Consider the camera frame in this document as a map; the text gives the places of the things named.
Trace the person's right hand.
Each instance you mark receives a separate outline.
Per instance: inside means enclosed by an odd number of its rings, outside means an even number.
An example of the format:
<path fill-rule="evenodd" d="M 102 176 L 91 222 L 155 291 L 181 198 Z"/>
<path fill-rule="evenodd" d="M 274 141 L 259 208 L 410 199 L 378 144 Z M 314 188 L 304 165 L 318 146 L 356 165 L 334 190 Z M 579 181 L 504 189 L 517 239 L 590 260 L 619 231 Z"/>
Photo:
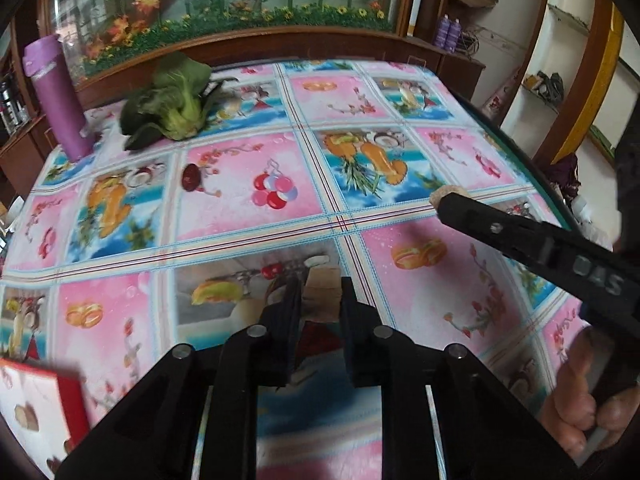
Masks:
<path fill-rule="evenodd" d="M 612 448 L 639 407 L 639 386 L 616 393 L 597 407 L 587 382 L 593 359 L 592 329 L 585 327 L 572 342 L 539 415 L 541 425 L 571 458 L 584 452 L 586 432 L 593 427 L 606 431 L 600 450 Z"/>

